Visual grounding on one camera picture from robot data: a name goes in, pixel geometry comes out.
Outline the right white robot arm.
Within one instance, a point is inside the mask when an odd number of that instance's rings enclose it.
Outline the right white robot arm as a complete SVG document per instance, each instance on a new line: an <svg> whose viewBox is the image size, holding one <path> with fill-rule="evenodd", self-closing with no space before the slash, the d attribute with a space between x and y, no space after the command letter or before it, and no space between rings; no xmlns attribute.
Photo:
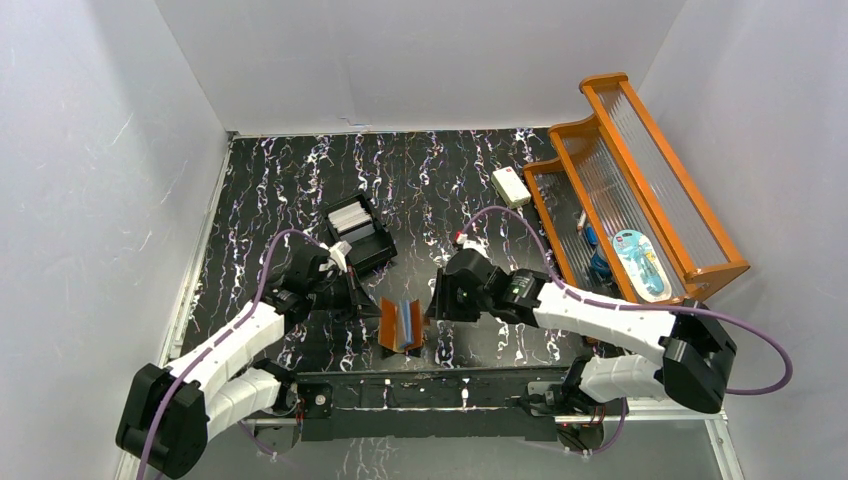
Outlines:
<svg viewBox="0 0 848 480"><path fill-rule="evenodd" d="M736 344L711 311L639 305L561 287L530 269L505 272L473 249L438 269L428 318L475 322L488 313L508 324L563 330L624 349L581 358L560 395L577 414L619 398L665 398L690 410L722 409Z"/></svg>

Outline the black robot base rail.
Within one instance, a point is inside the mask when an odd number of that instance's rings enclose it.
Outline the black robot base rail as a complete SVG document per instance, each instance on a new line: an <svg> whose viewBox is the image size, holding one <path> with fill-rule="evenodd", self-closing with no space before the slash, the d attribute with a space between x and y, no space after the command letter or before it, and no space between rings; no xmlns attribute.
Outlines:
<svg viewBox="0 0 848 480"><path fill-rule="evenodd" d="M594 427L600 408L570 405L562 366L302 372L306 441L368 437L522 437L555 441Z"/></svg>

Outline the black card tray box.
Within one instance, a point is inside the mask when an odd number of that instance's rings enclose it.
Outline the black card tray box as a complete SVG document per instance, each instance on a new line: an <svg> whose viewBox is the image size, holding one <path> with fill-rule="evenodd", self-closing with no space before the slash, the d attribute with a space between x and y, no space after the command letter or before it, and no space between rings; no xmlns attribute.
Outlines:
<svg viewBox="0 0 848 480"><path fill-rule="evenodd" d="M371 223L339 234L330 224L328 214L336 209L359 201L371 215ZM327 224L333 242L347 242L351 250L346 254L350 265L359 275L371 273L386 267L397 255L394 238L382 222L371 196L362 190L322 207L321 214Z"/></svg>

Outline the orange leather card holder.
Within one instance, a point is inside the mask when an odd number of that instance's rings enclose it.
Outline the orange leather card holder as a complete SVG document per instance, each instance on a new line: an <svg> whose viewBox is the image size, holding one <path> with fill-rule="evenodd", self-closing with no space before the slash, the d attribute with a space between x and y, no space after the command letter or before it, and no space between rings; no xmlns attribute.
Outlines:
<svg viewBox="0 0 848 480"><path fill-rule="evenodd" d="M424 329L428 325L419 300L394 303L380 301L381 317L378 344L392 353L407 354L424 344Z"/></svg>

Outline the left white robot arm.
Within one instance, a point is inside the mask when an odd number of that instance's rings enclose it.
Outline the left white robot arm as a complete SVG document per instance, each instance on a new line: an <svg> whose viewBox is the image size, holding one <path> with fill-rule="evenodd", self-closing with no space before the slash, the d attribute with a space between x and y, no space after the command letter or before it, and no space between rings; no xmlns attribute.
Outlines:
<svg viewBox="0 0 848 480"><path fill-rule="evenodd" d="M314 312L378 316L347 262L350 245L307 244L283 273L262 277L257 295L200 346L160 367L147 364L131 382L115 443L170 478L199 461L210 440L250 415L299 414L297 376L258 359Z"/></svg>

